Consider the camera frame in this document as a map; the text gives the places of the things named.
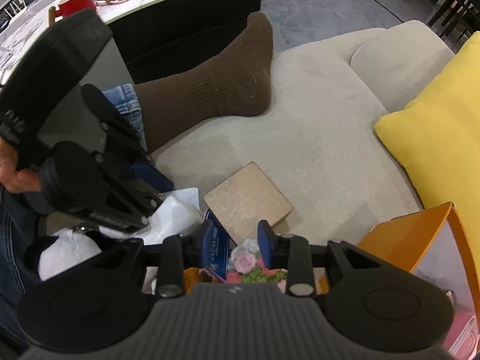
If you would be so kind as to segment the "person's left hand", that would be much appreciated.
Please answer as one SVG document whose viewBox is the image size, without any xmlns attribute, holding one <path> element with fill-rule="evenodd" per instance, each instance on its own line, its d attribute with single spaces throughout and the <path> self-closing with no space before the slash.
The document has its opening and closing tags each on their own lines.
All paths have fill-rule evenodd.
<svg viewBox="0 0 480 360">
<path fill-rule="evenodd" d="M 40 192 L 38 174 L 29 169 L 16 170 L 18 153 L 6 140 L 0 140 L 1 185 L 12 194 Z"/>
</svg>

